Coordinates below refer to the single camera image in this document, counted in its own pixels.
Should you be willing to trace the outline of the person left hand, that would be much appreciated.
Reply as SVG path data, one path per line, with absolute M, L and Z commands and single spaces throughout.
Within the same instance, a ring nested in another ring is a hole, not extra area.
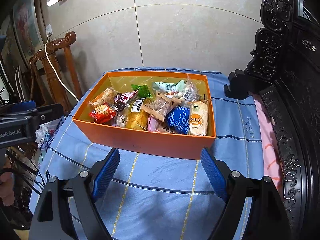
M 5 172 L 1 175 L 0 198 L 4 206 L 11 206 L 15 201 L 14 179 L 11 172 Z

